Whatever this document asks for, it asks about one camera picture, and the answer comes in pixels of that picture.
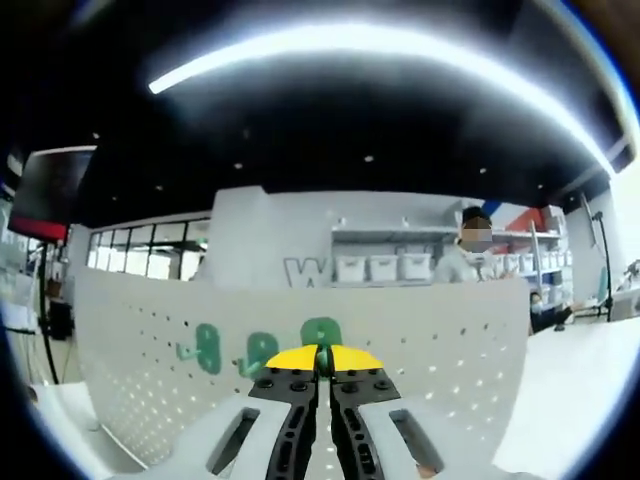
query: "led light strip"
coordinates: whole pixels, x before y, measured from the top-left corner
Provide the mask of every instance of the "led light strip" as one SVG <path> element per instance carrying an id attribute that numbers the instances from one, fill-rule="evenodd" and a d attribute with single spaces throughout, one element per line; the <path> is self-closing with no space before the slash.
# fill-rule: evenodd
<path id="1" fill-rule="evenodd" d="M 236 63 L 277 55 L 352 51 L 426 59 L 450 65 L 491 83 L 554 120 L 578 140 L 607 172 L 614 170 L 584 127 L 547 92 L 499 63 L 442 39 L 409 30 L 348 23 L 305 26 L 259 36 L 216 50 L 149 84 L 158 94 L 191 77 Z"/>

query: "white shirt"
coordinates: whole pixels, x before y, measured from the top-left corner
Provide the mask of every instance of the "white shirt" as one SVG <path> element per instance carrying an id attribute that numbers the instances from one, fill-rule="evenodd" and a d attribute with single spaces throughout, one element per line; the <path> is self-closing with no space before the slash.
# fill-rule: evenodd
<path id="1" fill-rule="evenodd" d="M 470 253 L 454 245 L 445 253 L 434 272 L 434 283 L 485 282 L 498 277 L 491 252 Z"/>

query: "monitor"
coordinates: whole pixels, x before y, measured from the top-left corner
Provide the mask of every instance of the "monitor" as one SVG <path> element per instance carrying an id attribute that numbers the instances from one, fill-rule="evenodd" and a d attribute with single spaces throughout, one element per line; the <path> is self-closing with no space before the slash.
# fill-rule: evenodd
<path id="1" fill-rule="evenodd" d="M 78 187 L 94 146 L 34 152 L 16 190 L 9 230 L 45 242 L 65 242 Z"/>

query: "black ceiling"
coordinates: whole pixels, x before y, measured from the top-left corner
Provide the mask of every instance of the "black ceiling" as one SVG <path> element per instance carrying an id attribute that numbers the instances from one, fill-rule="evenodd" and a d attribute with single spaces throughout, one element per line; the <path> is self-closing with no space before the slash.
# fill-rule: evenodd
<path id="1" fill-rule="evenodd" d="M 409 24 L 472 43 L 560 98 L 603 150 L 622 136 L 595 76 L 531 2 L 102 4 L 82 22 L 76 11 L 75 26 L 46 50 L 33 50 L 32 62 L 20 58 L 25 68 L 16 76 L 24 81 L 16 85 L 11 130 L 25 153 L 95 143 L 99 134 L 77 209 L 90 226 L 207 210 L 217 189 L 249 184 L 271 192 L 400 190 L 543 205 L 593 165 L 533 109 L 432 63 L 352 54 L 276 58 L 157 96 L 147 89 L 199 54 L 302 19 Z M 590 184 L 594 192 L 602 182 Z M 570 193 L 560 200 L 569 202 Z"/>

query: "white table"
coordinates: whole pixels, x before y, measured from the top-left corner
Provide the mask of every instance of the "white table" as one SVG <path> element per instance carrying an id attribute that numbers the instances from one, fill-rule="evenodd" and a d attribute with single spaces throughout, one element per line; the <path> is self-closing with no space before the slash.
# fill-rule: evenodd
<path id="1" fill-rule="evenodd" d="M 494 463 L 562 478 L 600 434 L 640 349 L 640 319 L 547 329 L 530 338 L 520 393 Z"/>
<path id="2" fill-rule="evenodd" d="M 547 329 L 531 337 L 520 394 L 494 463 L 506 471 L 562 478 L 600 433 L 639 349 L 640 319 L 568 325 L 564 332 Z M 89 478 L 141 469 L 97 429 L 83 383 L 36 390 L 46 425 Z"/>

